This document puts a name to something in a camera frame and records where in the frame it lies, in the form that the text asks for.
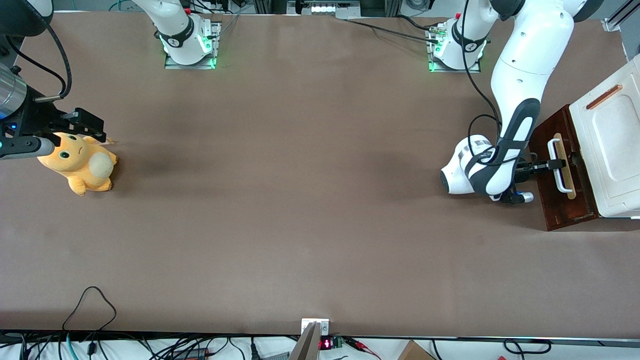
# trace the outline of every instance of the black strap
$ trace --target black strap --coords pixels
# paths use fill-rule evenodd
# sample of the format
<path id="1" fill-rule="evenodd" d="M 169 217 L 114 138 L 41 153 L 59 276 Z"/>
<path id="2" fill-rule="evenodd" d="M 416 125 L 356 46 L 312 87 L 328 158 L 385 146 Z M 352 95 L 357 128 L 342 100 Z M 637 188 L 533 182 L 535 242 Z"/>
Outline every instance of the black strap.
<path id="1" fill-rule="evenodd" d="M 452 29 L 451 35 L 453 36 L 453 40 L 455 40 L 458 44 L 460 44 L 460 46 L 465 47 L 465 53 L 473 53 L 480 45 L 484 43 L 484 40 L 486 39 L 486 37 L 483 37 L 480 40 L 474 41 L 471 39 L 464 38 L 465 43 L 462 44 L 463 37 L 460 34 L 460 32 L 458 32 L 458 21 L 456 21 L 456 23 L 453 24 L 451 29 Z"/>
<path id="2" fill-rule="evenodd" d="M 170 47 L 182 47 L 182 44 L 185 40 L 191 37 L 193 34 L 193 19 L 191 17 L 187 17 L 189 19 L 189 24 L 184 28 L 180 33 L 175 35 L 165 35 L 158 31 L 164 42 L 166 42 Z"/>
<path id="3" fill-rule="evenodd" d="M 516 149 L 516 150 L 524 150 L 527 148 L 528 145 L 529 145 L 528 141 L 519 142 L 514 140 L 508 140 L 505 138 L 499 138 L 496 143 L 497 147 L 503 147 L 505 149 Z"/>

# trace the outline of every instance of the wooden drawer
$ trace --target wooden drawer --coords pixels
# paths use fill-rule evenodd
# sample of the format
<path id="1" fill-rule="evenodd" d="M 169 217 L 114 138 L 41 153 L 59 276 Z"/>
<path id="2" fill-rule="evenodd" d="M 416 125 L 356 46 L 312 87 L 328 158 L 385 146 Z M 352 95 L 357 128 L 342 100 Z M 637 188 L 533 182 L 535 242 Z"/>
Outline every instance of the wooden drawer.
<path id="1" fill-rule="evenodd" d="M 561 108 L 533 131 L 529 150 L 537 153 L 539 160 L 549 160 L 547 142 L 558 133 L 562 136 L 562 144 L 568 157 L 576 197 L 571 200 L 567 194 L 557 190 L 553 172 L 536 175 L 547 230 L 558 230 L 596 219 L 599 220 L 590 222 L 589 226 L 580 226 L 580 229 L 572 227 L 571 230 L 630 231 L 638 229 L 640 220 L 602 218 L 598 214 L 591 182 L 580 155 L 580 144 L 573 127 L 569 105 Z"/>

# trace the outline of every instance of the silver cylinder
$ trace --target silver cylinder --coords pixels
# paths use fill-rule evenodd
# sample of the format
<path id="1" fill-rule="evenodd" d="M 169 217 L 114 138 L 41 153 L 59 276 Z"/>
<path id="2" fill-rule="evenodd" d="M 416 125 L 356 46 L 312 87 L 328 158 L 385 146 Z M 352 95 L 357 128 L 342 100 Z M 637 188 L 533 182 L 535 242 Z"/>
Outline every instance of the silver cylinder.
<path id="1" fill-rule="evenodd" d="M 0 119 L 18 110 L 27 96 L 27 84 L 0 63 Z"/>

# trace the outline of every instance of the green cable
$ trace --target green cable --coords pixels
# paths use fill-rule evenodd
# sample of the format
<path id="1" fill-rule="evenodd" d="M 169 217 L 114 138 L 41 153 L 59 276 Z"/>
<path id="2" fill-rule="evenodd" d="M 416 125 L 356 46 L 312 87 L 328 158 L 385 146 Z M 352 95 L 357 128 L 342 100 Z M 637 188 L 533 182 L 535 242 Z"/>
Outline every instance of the green cable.
<path id="1" fill-rule="evenodd" d="M 78 356 L 76 355 L 76 352 L 74 351 L 74 348 L 71 346 L 71 338 L 69 337 L 69 334 L 67 334 L 67 347 L 69 348 L 69 352 L 71 353 L 71 357 L 73 357 L 74 360 L 79 360 Z"/>

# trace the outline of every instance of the metal plate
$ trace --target metal plate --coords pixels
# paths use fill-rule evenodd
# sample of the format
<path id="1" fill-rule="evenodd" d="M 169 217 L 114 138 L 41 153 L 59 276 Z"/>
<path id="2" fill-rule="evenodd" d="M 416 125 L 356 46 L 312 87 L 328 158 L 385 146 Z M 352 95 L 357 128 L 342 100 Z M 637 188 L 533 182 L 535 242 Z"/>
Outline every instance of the metal plate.
<path id="1" fill-rule="evenodd" d="M 304 318 L 300 326 L 300 334 L 302 334 L 310 322 L 319 322 L 322 325 L 322 336 L 329 335 L 329 319 Z"/>

